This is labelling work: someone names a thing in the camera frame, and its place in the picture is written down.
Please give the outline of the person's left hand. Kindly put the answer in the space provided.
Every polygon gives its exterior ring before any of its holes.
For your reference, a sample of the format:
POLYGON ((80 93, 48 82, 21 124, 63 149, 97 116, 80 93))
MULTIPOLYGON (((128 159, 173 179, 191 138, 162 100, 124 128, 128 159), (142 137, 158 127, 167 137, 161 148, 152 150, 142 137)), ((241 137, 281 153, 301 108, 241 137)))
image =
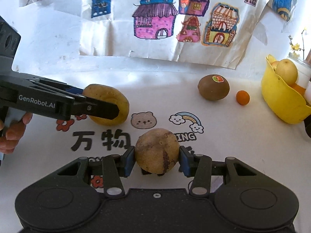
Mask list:
POLYGON ((6 116, 1 119, 1 164, 6 155, 14 152, 32 117, 32 113, 25 113, 19 121, 14 120, 10 125, 8 125, 10 117, 6 116))

